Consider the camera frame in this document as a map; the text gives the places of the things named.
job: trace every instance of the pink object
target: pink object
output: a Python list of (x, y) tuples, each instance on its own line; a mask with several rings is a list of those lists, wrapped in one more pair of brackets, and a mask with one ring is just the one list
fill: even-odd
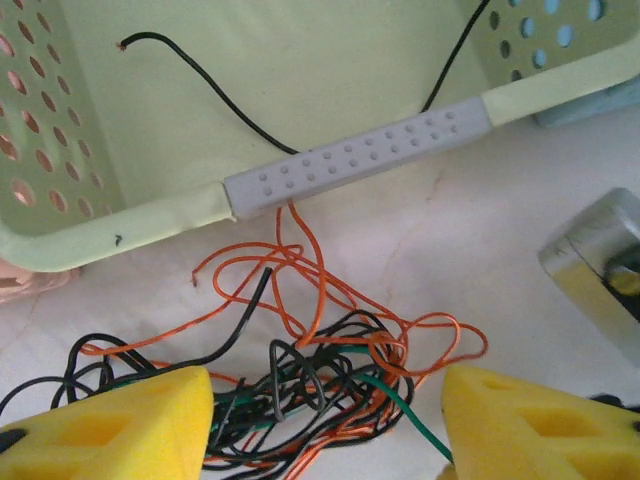
[(0, 304), (61, 287), (79, 276), (79, 268), (60, 273), (30, 272), (0, 258)]

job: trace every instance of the metal object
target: metal object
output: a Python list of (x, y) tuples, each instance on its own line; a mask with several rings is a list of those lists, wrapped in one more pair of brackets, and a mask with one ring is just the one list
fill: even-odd
[(640, 200), (609, 192), (565, 224), (539, 254), (556, 284), (640, 366)]

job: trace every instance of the black wire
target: black wire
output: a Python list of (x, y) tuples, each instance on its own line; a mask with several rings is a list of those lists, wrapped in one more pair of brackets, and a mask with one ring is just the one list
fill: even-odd
[[(283, 342), (282, 340), (273, 340), (269, 345), (269, 359), (271, 363), (271, 388), (272, 388), (272, 396), (273, 396), (273, 413), (278, 422), (284, 422), (285, 416), (282, 412), (282, 408), (280, 406), (280, 375), (278, 372), (278, 357), (277, 357), (277, 349), (280, 348), (284, 350), (288, 355), (291, 355), (297, 362), (298, 365), (302, 367), (302, 369), (309, 376), (309, 379), (313, 382), (314, 387), (316, 388), (316, 398), (318, 399), (317, 403), (313, 403), (309, 397), (308, 405), (315, 411), (319, 412), (326, 407), (324, 389), (322, 388), (322, 382), (318, 377), (317, 372), (313, 368), (313, 365), (309, 363), (309, 361), (304, 358), (304, 356), (298, 352), (296, 349), (291, 347), (288, 343)], [(302, 390), (307, 394), (306, 388), (304, 388), (304, 379), (301, 377), (300, 382), (302, 383)]]
[(289, 155), (295, 155), (296, 153), (299, 153), (297, 150), (294, 150), (293, 148), (288, 147), (284, 143), (280, 142), (279, 140), (269, 135), (262, 128), (260, 128), (253, 120), (247, 117), (247, 115), (245, 115), (245, 113), (242, 110), (240, 110), (240, 108), (229, 98), (229, 96), (226, 93), (224, 93), (222, 88), (220, 88), (220, 86), (215, 82), (215, 80), (211, 77), (211, 75), (209, 75), (207, 71), (198, 64), (198, 62), (196, 62), (193, 58), (187, 55), (170, 38), (156, 32), (139, 32), (139, 33), (134, 33), (133, 35), (130, 35), (124, 40), (122, 40), (120, 42), (120, 47), (124, 50), (132, 43), (137, 42), (138, 40), (143, 40), (143, 39), (158, 40), (164, 43), (165, 45), (167, 45), (180, 58), (182, 58), (185, 62), (187, 62), (187, 64), (191, 68), (193, 68), (204, 79), (204, 81), (209, 84), (211, 88), (215, 90), (218, 96), (222, 99), (224, 103), (226, 103), (227, 107), (229, 107), (233, 111), (233, 113), (235, 113), (238, 117), (240, 117), (240, 119), (249, 128), (251, 128), (254, 132), (260, 135), (262, 138), (264, 138), (271, 145), (279, 148), (280, 150), (282, 150), (285, 153), (288, 153)]
[(485, 11), (487, 6), (489, 5), (490, 1), (491, 0), (482, 0), (482, 2), (480, 3), (476, 11), (473, 12), (471, 19), (469, 20), (466, 27), (462, 31), (462, 35), (460, 35), (460, 38), (458, 39), (456, 46), (451, 51), (451, 55), (449, 55), (447, 62), (444, 64), (444, 68), (442, 69), (442, 72), (440, 72), (440, 76), (436, 81), (436, 85), (433, 87), (433, 90), (431, 91), (431, 95), (429, 95), (429, 98), (427, 99), (427, 102), (424, 104), (424, 107), (422, 107), (421, 112), (426, 112), (433, 105), (433, 102), (438, 96), (438, 93), (440, 93), (442, 84), (444, 83), (445, 79), (447, 78), (447, 75), (449, 74), (449, 70), (451, 70), (451, 67), (453, 66), (453, 62), (455, 61), (456, 57), (460, 53), (462, 46), (465, 44), (465, 42), (467, 41), (467, 38), (469, 37), (469, 34), (471, 33), (471, 30), (473, 30), (473, 27), (475, 26), (476, 22), (478, 21), (482, 13)]
[(229, 338), (216, 351), (214, 351), (213, 353), (210, 353), (209, 355), (205, 355), (204, 357), (194, 358), (192, 360), (185, 360), (183, 362), (174, 363), (173, 365), (169, 365), (168, 367), (157, 368), (151, 371), (142, 371), (139, 373), (122, 376), (118, 378), (117, 381), (111, 382), (110, 384), (105, 385), (104, 387), (101, 387), (97, 393), (102, 393), (104, 391), (120, 387), (132, 381), (143, 380), (145, 378), (154, 377), (156, 375), (160, 375), (163, 373), (172, 372), (174, 370), (178, 370), (179, 368), (192, 367), (197, 365), (206, 365), (207, 363), (211, 363), (214, 360), (217, 360), (218, 358), (223, 356), (238, 341), (238, 339), (240, 338), (240, 335), (242, 335), (242, 332), (247, 326), (247, 323), (249, 322), (249, 320), (251, 319), (253, 312), (258, 306), (258, 303), (260, 303), (260, 298), (262, 297), (262, 294), (264, 293), (264, 290), (267, 287), (267, 283), (269, 282), (269, 278), (271, 277), (272, 273), (273, 273), (273, 269), (268, 267), (264, 269), (264, 271), (262, 272), (262, 276), (258, 281), (258, 286), (256, 287), (256, 290), (253, 296), (251, 297), (251, 300), (247, 304), (247, 308), (242, 314), (242, 317), (240, 318), (238, 325), (233, 330)]
[[(442, 85), (444, 84), (444, 81), (446, 80), (455, 59), (457, 58), (458, 54), (460, 53), (460, 50), (462, 49), (467, 38), (469, 37), (471, 30), (473, 30), (473, 27), (475, 26), (476, 22), (478, 21), (478, 19), (480, 18), (484, 10), (489, 5), (490, 1), (491, 0), (482, 0), (482, 3), (478, 6), (474, 14), (471, 16), (471, 19), (469, 20), (462, 34), (460, 35), (458, 42), (456, 43), (454, 49), (451, 51), (451, 54), (449, 55), (449, 58), (447, 59), (447, 62), (445, 63), (445, 66), (442, 69), (442, 72), (440, 73), (438, 80), (436, 81), (436, 84), (433, 87), (433, 90), (431, 91), (431, 94), (429, 95), (429, 98), (427, 99), (424, 107), (422, 107), (421, 112), (426, 112), (433, 105), (433, 102), (438, 96), (438, 93), (440, 93)], [(229, 96), (224, 92), (224, 90), (222, 90), (222, 88), (216, 83), (213, 77), (211, 77), (211, 75), (207, 73), (207, 71), (204, 68), (202, 68), (198, 64), (198, 62), (196, 62), (193, 58), (191, 58), (184, 50), (182, 50), (173, 40), (171, 40), (167, 36), (162, 35), (160, 33), (156, 33), (156, 32), (138, 32), (138, 33), (134, 33), (133, 35), (129, 35), (127, 38), (122, 40), (119, 43), (119, 46), (120, 48), (122, 48), (122, 50), (125, 50), (132, 43), (137, 42), (139, 40), (144, 40), (144, 39), (158, 40), (164, 43), (165, 45), (167, 45), (169, 48), (171, 48), (171, 50), (173, 50), (180, 58), (182, 58), (182, 60), (184, 60), (191, 68), (193, 68), (198, 73), (198, 75), (200, 75), (204, 79), (204, 81), (207, 82), (211, 88), (213, 88), (213, 90), (218, 94), (218, 96), (227, 105), (227, 107), (229, 107), (233, 111), (233, 113), (235, 113), (249, 128), (251, 128), (254, 132), (260, 135), (262, 138), (264, 138), (271, 145), (282, 150), (285, 153), (288, 153), (289, 155), (295, 155), (297, 153), (300, 153), (298, 150), (295, 150), (285, 145), (284, 143), (280, 142), (278, 139), (276, 139), (275, 137), (267, 133), (265, 130), (263, 130), (257, 123), (251, 120), (233, 102), (233, 100), (229, 98)]]
[[(100, 369), (100, 380), (98, 382), (98, 386), (104, 385), (108, 382), (113, 381), (114, 374), (113, 368), (109, 364), (109, 357), (105, 357), (102, 362), (92, 363), (91, 365), (87, 365), (84, 368), (81, 368), (71, 377), (73, 380), (79, 380), (81, 377), (85, 376), (87, 373), (93, 372), (94, 370)], [(51, 410), (58, 408), (60, 406), (60, 400), (62, 400), (62, 395), (66, 390), (65, 385), (61, 385), (58, 391), (53, 396), (51, 400)]]
[(58, 382), (58, 383), (62, 383), (63, 385), (68, 385), (68, 386), (73, 387), (73, 388), (78, 388), (78, 389), (82, 390), (84, 393), (86, 393), (87, 395), (91, 395), (93, 393), (93, 390), (91, 390), (86, 385), (83, 385), (82, 383), (78, 382), (77, 380), (73, 380), (73, 379), (70, 379), (70, 378), (53, 377), (53, 376), (34, 378), (32, 380), (28, 380), (28, 381), (24, 382), (22, 385), (18, 385), (16, 388), (11, 390), (2, 399), (2, 401), (0, 402), (0, 415), (2, 415), (2, 412), (4, 411), (4, 409), (7, 408), (7, 405), (9, 404), (9, 402), (11, 400), (13, 400), (13, 397), (18, 395), (23, 390), (25, 390), (25, 389), (27, 389), (29, 387), (32, 387), (34, 385), (38, 385), (40, 383), (51, 383), (51, 382)]
[[(270, 270), (265, 270), (256, 292), (247, 305), (238, 326), (229, 336), (227, 341), (213, 354), (205, 357), (188, 360), (176, 364), (186, 366), (215, 360), (226, 353), (241, 335), (248, 319), (251, 317), (255, 306), (259, 302), (264, 291)], [(317, 333), (320, 337), (340, 338), (366, 338), (376, 332), (388, 332), (385, 325), (372, 313), (356, 310), (349, 312), (333, 325), (330, 325)], [(80, 389), (88, 395), (108, 391), (128, 382), (137, 381), (148, 376), (154, 376), (168, 369), (156, 369), (151, 362), (135, 350), (122, 354), (122, 359), (135, 373), (114, 378), (113, 368), (109, 364), (109, 357), (103, 357), (102, 362), (95, 362), (76, 371), (77, 357), (82, 347), (88, 341), (107, 341), (114, 345), (127, 345), (121, 339), (106, 334), (90, 334), (84, 336), (71, 348), (69, 360), (64, 377), (44, 377), (31, 382), (57, 381), (62, 384), (52, 400), (52, 406), (58, 406), (63, 392), (71, 390), (73, 398), (77, 397), (76, 389)], [(344, 347), (361, 346), (341, 342), (336, 344), (318, 344), (313, 351), (303, 355), (295, 348), (295, 343), (288, 344), (281, 340), (274, 340), (269, 346), (269, 373), (253, 384), (247, 384), (242, 379), (234, 389), (228, 392), (220, 392), (215, 396), (215, 409), (212, 418), (212, 429), (209, 435), (206, 454), (220, 460), (216, 464), (205, 464), (204, 470), (230, 472), (227, 477), (232, 480), (257, 480), (275, 479), (295, 467), (297, 460), (328, 432), (338, 428), (347, 419), (351, 419), (351, 426), (371, 425), (374, 428), (370, 434), (364, 437), (336, 440), (325, 448), (339, 448), (356, 446), (373, 440), (393, 428), (403, 417), (393, 401), (385, 396), (384, 400), (376, 404), (374, 411), (364, 409), (372, 406), (375, 386), (358, 380), (358, 375), (372, 375), (379, 379), (387, 377), (387, 373), (378, 364), (370, 359), (370, 363), (355, 368)], [(381, 348), (380, 354), (389, 358), (390, 347)], [(321, 379), (318, 372), (329, 369), (332, 375)], [(80, 383), (85, 375), (99, 370), (100, 379), (97, 391), (93, 391), (83, 383)], [(313, 386), (313, 392), (309, 393), (309, 384)], [(18, 389), (29, 386), (29, 382)], [(400, 390), (408, 404), (411, 404), (414, 395), (414, 385), (410, 378), (398, 379), (390, 384), (396, 393)], [(6, 406), (16, 392), (10, 392), (8, 398), (3, 400)], [(296, 413), (300, 408), (315, 410), (314, 415), (305, 425), (284, 440), (278, 437), (276, 445), (265, 447), (266, 442), (274, 438), (276, 427)], [(249, 435), (256, 432), (257, 428), (263, 428), (257, 443), (251, 448), (240, 448), (240, 442), (245, 442)]]

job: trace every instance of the tangled wires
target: tangled wires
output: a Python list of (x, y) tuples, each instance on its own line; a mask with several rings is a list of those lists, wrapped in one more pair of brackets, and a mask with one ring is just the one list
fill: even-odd
[[(455, 362), (478, 358), (488, 349), (485, 335), (476, 327), (459, 323), (446, 313), (430, 313), (406, 320), (374, 302), (331, 274), (324, 264), (318, 240), (302, 220), (293, 204), (289, 213), (313, 249), (313, 259), (304, 254), (302, 244), (285, 244), (282, 236), (283, 209), (276, 215), (276, 242), (248, 242), (225, 247), (205, 259), (193, 271), (198, 274), (217, 262), (213, 273), (214, 290), (224, 303), (190, 322), (161, 335), (127, 344), (106, 334), (89, 334), (71, 348), (63, 376), (31, 380), (0, 402), (0, 414), (7, 403), (25, 388), (42, 382), (61, 384), (51, 402), (58, 407), (80, 395), (96, 395), (144, 378), (188, 365), (211, 365), (227, 354), (241, 336), (256, 309), (280, 316), (292, 343), (269, 343), (269, 371), (257, 380), (235, 379), (211, 372), (213, 378), (233, 384), (229, 391), (216, 392), (214, 417), (203, 468), (229, 471), (233, 479), (297, 479), (325, 448), (359, 445), (393, 428), (407, 416), (420, 432), (448, 459), (447, 448), (417, 419), (410, 409), (416, 389), (434, 372)], [(255, 254), (262, 249), (262, 254)], [(220, 275), (233, 265), (249, 264), (251, 270), (233, 292), (225, 291)], [(311, 321), (291, 315), (282, 299), (278, 276), (293, 270), (318, 291)], [(250, 297), (243, 292), (252, 280), (257, 286)], [(262, 300), (271, 287), (274, 303)], [(325, 320), (325, 305), (333, 302), (350, 312), (331, 326)], [(234, 303), (246, 305), (230, 337), (209, 355), (169, 365), (145, 358), (139, 349), (208, 321)], [(451, 343), (432, 365), (408, 369), (409, 336), (414, 329), (446, 329)], [(477, 335), (482, 346), (474, 353), (456, 355), (464, 332)], [(78, 369), (83, 353), (101, 361)], [(114, 359), (124, 362), (133, 373), (116, 376)], [(86, 375), (99, 372), (97, 388), (83, 382)], [(290, 438), (283, 431), (293, 423), (306, 423)]]

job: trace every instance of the green wire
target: green wire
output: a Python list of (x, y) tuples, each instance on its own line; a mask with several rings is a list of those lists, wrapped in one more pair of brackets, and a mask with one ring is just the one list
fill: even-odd
[(371, 375), (357, 375), (356, 378), (365, 383), (373, 385), (374, 387), (382, 390), (394, 403), (400, 407), (400, 410), (404, 412), (413, 426), (418, 429), (418, 431), (433, 445), (436, 449), (444, 455), (444, 457), (449, 460), (449, 462), (453, 463), (453, 456), (451, 455), (451, 450), (449, 450), (444, 443), (442, 443), (438, 437), (436, 437), (431, 430), (427, 428), (427, 426), (420, 421), (418, 416), (411, 410), (411, 407), (405, 402), (400, 395), (398, 395), (395, 390), (389, 387), (383, 381), (372, 377)]
[[(369, 349), (367, 347), (340, 347), (338, 349), (340, 353), (362, 353), (369, 354)], [(382, 380), (372, 377), (371, 375), (357, 375), (355, 378), (361, 380), (369, 385), (373, 385), (374, 387), (382, 390), (393, 402), (404, 412), (407, 418), (413, 423), (414, 427), (418, 429), (418, 431), (433, 445), (436, 449), (451, 463), (453, 463), (453, 455), (451, 454), (451, 450), (447, 448), (447, 446), (440, 441), (438, 437), (436, 437), (429, 428), (420, 421), (418, 416), (411, 410), (411, 407), (403, 400), (403, 398), (396, 393), (389, 385), (384, 383)], [(243, 405), (249, 403), (251, 401), (250, 397), (240, 397), (237, 400), (238, 405)], [(298, 407), (292, 412), (287, 414), (287, 417), (298, 413), (298, 411), (302, 410), (304, 406)], [(269, 428), (273, 425), (273, 422), (265, 422), (261, 425), (257, 425), (254, 430), (263, 430), (265, 428)], [(211, 431), (213, 432), (218, 428), (217, 424), (212, 425)]]

